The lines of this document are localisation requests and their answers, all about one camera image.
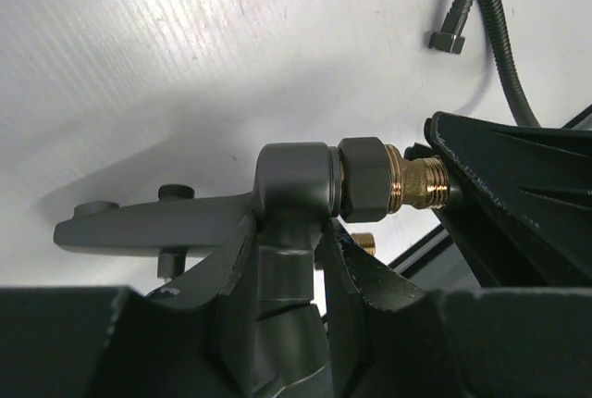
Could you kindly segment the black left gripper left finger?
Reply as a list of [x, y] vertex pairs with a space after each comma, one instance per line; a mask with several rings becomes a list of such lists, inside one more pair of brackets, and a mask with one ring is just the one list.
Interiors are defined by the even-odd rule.
[[99, 397], [249, 397], [258, 249], [253, 215], [202, 262], [117, 305], [96, 372]]

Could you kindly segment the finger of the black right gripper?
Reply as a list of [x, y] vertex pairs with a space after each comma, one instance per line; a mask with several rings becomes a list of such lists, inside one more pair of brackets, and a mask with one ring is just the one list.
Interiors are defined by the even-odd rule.
[[482, 286], [590, 286], [590, 131], [437, 113], [425, 137], [464, 200], [438, 218]]

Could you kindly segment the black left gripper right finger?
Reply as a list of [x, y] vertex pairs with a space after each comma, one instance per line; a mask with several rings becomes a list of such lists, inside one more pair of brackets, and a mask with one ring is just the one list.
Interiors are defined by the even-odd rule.
[[433, 297], [369, 255], [341, 226], [321, 239], [338, 397], [460, 397]]

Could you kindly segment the dark grey faucet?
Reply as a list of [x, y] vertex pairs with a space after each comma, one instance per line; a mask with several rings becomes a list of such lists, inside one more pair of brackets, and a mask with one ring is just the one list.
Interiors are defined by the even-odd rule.
[[153, 255], [164, 287], [253, 215], [258, 270], [249, 397], [329, 397], [329, 344], [313, 302], [324, 231], [336, 218], [377, 222], [405, 205], [439, 209], [461, 196], [438, 157], [405, 158], [375, 137], [336, 147], [272, 143], [258, 156], [248, 193], [199, 198], [189, 186], [168, 184], [151, 203], [88, 202], [55, 227], [54, 241], [73, 252]]

